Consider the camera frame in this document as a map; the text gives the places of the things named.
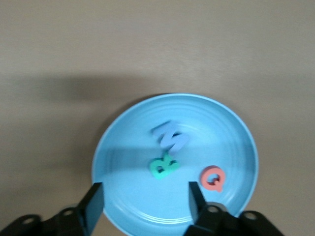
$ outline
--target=blue plate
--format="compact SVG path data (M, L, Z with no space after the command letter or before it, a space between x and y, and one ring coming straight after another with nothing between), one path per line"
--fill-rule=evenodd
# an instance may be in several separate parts
M164 150L152 130L168 121L189 141L173 156L179 168L157 179L150 163ZM200 184L208 166L225 173L223 190ZM208 202L238 216L258 176L258 154L244 122L210 98L186 93L144 100L122 113L102 136L93 161L93 182L104 183L107 218L129 236L181 236L192 224L188 182L198 181Z

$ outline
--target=table surface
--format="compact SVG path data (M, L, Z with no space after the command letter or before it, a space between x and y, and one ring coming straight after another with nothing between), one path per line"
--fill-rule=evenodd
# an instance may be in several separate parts
M312 236L314 39L312 0L1 1L0 228L78 202L99 138L132 103L190 92L254 136L247 209ZM93 235L124 234L102 216Z

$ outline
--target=beige tabletop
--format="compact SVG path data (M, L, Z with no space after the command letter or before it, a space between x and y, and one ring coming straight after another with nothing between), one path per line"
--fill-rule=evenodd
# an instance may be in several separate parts
M313 0L2 0L0 228L77 203L106 127L168 92L234 110L259 152L247 209L314 235ZM103 215L93 235L124 234Z

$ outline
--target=beige surface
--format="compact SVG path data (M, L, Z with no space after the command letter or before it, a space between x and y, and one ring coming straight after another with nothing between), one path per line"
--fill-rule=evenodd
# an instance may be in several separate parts
M2 0L0 228L78 202L107 125L165 92L238 113L260 155L248 209L314 235L313 0ZM93 235L123 234L102 216Z

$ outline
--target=plate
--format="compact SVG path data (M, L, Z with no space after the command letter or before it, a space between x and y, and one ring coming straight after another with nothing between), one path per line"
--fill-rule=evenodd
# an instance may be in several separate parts
M172 162L164 166L166 159ZM206 182L221 191L201 182L212 166L224 182L215 173ZM129 236L182 236L193 224L189 181L199 183L206 201L238 216L257 176L244 122L225 105L188 93L155 96L122 113L99 141L92 168L93 182L104 183L105 215Z

